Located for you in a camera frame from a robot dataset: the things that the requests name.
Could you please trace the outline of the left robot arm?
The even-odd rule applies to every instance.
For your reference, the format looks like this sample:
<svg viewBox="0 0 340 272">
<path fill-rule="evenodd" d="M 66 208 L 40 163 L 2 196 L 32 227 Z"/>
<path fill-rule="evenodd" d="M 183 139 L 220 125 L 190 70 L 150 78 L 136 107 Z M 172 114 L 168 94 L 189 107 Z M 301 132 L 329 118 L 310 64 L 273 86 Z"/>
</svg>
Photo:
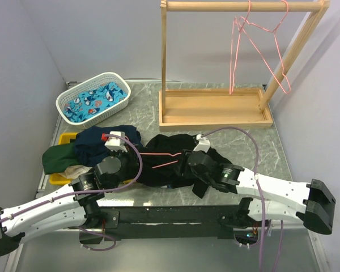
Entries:
<svg viewBox="0 0 340 272">
<path fill-rule="evenodd" d="M 0 207 L 0 257 L 20 244 L 62 228 L 90 227 L 101 222 L 98 200 L 136 179 L 142 159 L 133 152 L 114 152 L 89 172 L 56 191 L 12 208 Z"/>
</svg>

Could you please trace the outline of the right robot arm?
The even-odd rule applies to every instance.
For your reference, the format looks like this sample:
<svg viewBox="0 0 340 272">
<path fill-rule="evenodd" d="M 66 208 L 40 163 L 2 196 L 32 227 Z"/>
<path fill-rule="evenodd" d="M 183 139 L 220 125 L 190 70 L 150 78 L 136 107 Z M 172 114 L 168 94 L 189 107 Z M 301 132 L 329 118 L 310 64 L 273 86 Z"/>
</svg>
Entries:
<svg viewBox="0 0 340 272">
<path fill-rule="evenodd" d="M 320 180 L 293 182 L 255 174 L 238 165 L 217 162 L 204 151 L 186 151 L 179 175 L 197 178 L 222 193 L 249 198 L 249 205 L 236 213 L 244 226 L 254 221 L 284 220 L 302 223 L 322 235 L 332 233 L 336 199 Z"/>
</svg>

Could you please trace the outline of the black t shirt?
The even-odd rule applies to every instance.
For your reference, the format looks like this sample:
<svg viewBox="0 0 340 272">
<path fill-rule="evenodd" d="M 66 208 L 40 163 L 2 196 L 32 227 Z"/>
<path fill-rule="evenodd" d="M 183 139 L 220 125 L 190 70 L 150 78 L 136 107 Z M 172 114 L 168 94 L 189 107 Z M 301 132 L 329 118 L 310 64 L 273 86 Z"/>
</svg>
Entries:
<svg viewBox="0 0 340 272">
<path fill-rule="evenodd" d="M 195 148 L 195 135 L 176 134 L 166 136 L 158 134 L 144 146 L 139 148 L 139 152 L 168 152 L 171 154 L 192 151 Z M 209 186 L 197 179 L 186 180 L 178 177 L 178 163 L 167 167 L 151 169 L 145 165 L 143 159 L 143 170 L 137 180 L 138 183 L 149 187 L 167 187 L 168 189 L 192 186 L 192 192 L 199 198 L 203 198 Z"/>
</svg>

